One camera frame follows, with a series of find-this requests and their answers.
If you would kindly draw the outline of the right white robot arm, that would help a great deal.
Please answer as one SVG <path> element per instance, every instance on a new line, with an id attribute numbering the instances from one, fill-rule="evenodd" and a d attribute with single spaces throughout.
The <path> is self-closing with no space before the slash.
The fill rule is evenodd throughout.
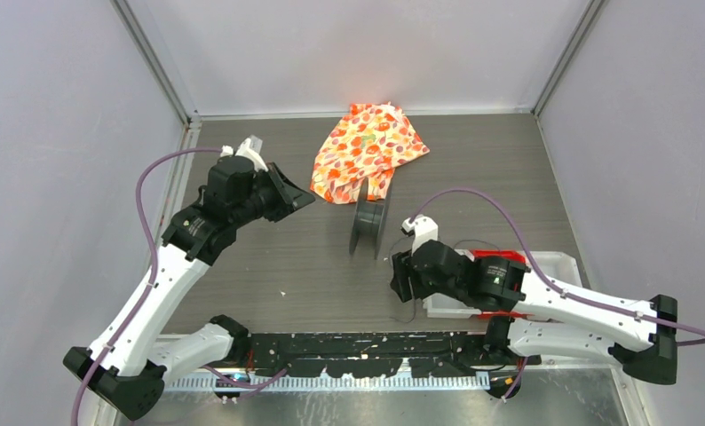
<path id="1" fill-rule="evenodd" d="M 495 364 L 561 355 L 618 364 L 642 382 L 677 380 L 678 304 L 630 300 L 563 281 L 506 256 L 473 256 L 440 241 L 392 257 L 391 289 L 402 302 L 445 296 L 492 314 L 483 352 Z"/>

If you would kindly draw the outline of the black cable spool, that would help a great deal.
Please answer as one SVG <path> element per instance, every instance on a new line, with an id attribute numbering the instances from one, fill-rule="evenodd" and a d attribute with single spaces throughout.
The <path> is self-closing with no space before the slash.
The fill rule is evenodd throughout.
<path id="1" fill-rule="evenodd" d="M 361 237 L 370 237 L 373 241 L 374 258 L 377 258 L 384 238 L 384 229 L 392 197 L 386 195 L 382 200 L 371 201 L 368 198 L 369 178 L 360 182 L 360 190 L 355 202 L 352 230 L 348 252 L 353 256 Z"/>

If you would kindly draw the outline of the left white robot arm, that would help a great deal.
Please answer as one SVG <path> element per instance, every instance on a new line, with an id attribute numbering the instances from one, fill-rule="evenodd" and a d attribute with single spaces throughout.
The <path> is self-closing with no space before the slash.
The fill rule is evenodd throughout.
<path id="1" fill-rule="evenodd" d="M 226 315 L 173 343 L 154 345 L 185 295 L 236 242 L 239 229 L 259 219 L 279 222 L 314 200 L 273 162 L 238 154 L 220 158 L 196 201 L 172 217 L 123 309 L 91 345 L 70 348 L 64 366 L 84 390 L 133 422 L 154 408 L 166 385 L 194 370 L 217 361 L 240 366 L 250 354 L 250 333 Z"/>

